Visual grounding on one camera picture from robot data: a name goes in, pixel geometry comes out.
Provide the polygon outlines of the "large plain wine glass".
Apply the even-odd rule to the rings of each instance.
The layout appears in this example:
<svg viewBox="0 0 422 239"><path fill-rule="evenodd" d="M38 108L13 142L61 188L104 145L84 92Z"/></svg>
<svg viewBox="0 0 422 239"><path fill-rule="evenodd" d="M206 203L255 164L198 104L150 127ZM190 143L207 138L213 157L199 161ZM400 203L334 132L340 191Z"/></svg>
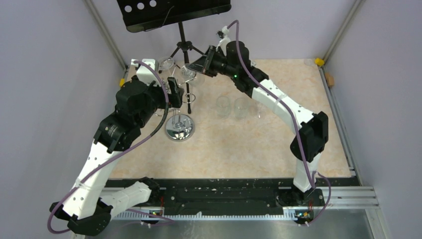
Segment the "large plain wine glass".
<svg viewBox="0 0 422 239"><path fill-rule="evenodd" d="M262 103L255 103L253 106L253 117L256 119L264 118L264 107Z"/></svg>

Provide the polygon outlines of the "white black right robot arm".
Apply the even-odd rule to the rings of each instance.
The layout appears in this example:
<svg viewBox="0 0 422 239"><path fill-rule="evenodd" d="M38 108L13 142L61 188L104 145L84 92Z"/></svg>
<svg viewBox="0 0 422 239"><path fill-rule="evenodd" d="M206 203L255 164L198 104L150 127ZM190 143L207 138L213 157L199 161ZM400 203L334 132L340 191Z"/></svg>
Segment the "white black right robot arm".
<svg viewBox="0 0 422 239"><path fill-rule="evenodd" d="M229 77L240 92L266 106L290 128L295 135L290 150L298 160L292 199L298 205L310 201L318 161L328 142L327 114L314 113L285 94L265 72L251 64L249 50L241 41L227 43L224 50L210 46L187 68L209 77Z"/></svg>

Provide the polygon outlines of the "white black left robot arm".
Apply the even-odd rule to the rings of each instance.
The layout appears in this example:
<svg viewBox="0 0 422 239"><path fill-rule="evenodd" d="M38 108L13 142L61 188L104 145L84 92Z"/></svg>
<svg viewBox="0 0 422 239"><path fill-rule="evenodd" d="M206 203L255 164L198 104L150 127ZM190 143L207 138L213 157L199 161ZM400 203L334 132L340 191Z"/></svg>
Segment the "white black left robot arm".
<svg viewBox="0 0 422 239"><path fill-rule="evenodd" d="M163 91L158 80L146 84L137 77L126 82L116 94L114 111L100 122L89 156L70 192L52 203L49 218L67 222L67 230L85 236L97 236L121 212L159 201L159 184L143 177L132 185L102 196L118 159L139 146L136 141L158 109L165 113L182 106L184 89L173 77L167 79L169 90Z"/></svg>

